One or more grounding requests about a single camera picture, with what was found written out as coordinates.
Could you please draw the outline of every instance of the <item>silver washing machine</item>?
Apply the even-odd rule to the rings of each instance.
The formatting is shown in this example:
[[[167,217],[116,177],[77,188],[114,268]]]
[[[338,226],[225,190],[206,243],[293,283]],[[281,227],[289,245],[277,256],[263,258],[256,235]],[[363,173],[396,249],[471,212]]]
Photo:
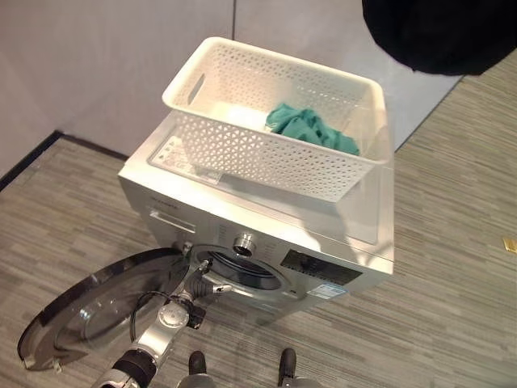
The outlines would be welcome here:
[[[377,285],[393,271],[393,168],[330,203],[189,164],[174,111],[125,163],[120,182],[161,247],[209,258],[228,297],[269,318]]]
[[[143,292],[170,293],[208,259],[221,298],[272,320],[377,285],[393,272],[393,168],[330,203],[189,164],[172,112],[120,172],[161,248],[122,259],[45,307],[20,338],[30,370],[59,369],[127,330]],[[144,310],[154,311],[159,300]]]

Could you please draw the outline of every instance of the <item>white wall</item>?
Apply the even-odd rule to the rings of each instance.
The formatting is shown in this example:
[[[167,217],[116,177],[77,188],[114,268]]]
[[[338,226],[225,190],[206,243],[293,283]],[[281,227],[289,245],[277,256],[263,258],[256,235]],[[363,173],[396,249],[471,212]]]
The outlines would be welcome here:
[[[232,0],[2,0],[0,176],[54,129],[125,154],[168,109],[161,95]]]
[[[395,62],[370,36],[361,0],[237,0],[236,21],[236,40],[379,82],[396,147],[459,79]]]
[[[161,94],[233,0],[2,0],[0,176],[54,129],[124,154],[166,115]],[[457,78],[414,73],[370,37],[360,0],[237,0],[236,38],[377,80],[396,145]]]

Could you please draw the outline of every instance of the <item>open door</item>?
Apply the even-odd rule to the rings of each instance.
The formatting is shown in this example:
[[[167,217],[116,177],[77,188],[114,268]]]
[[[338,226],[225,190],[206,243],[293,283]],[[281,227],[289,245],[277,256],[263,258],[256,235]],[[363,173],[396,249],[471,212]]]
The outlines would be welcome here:
[[[129,315],[146,291],[172,293],[188,272],[181,251],[158,248],[89,275],[46,306],[27,326],[18,354],[30,370],[59,368],[84,357],[128,329]],[[153,298],[141,308],[157,309]]]

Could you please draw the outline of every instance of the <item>black cloth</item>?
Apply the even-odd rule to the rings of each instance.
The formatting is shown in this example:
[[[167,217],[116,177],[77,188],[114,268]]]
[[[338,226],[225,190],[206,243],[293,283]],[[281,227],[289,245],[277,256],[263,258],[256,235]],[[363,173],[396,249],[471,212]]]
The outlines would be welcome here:
[[[432,74],[479,75],[517,45],[517,0],[363,0],[374,41]]]

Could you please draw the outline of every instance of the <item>basket handle hole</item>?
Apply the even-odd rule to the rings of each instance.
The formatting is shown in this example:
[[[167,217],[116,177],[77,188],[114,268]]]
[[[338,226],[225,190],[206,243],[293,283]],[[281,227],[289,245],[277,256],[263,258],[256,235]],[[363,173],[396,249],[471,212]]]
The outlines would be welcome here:
[[[204,73],[201,74],[200,79],[197,80],[197,82],[194,85],[194,88],[188,95],[187,103],[189,105],[192,103],[192,101],[194,101],[194,98],[197,96],[197,93],[200,91],[203,84],[204,84]]]

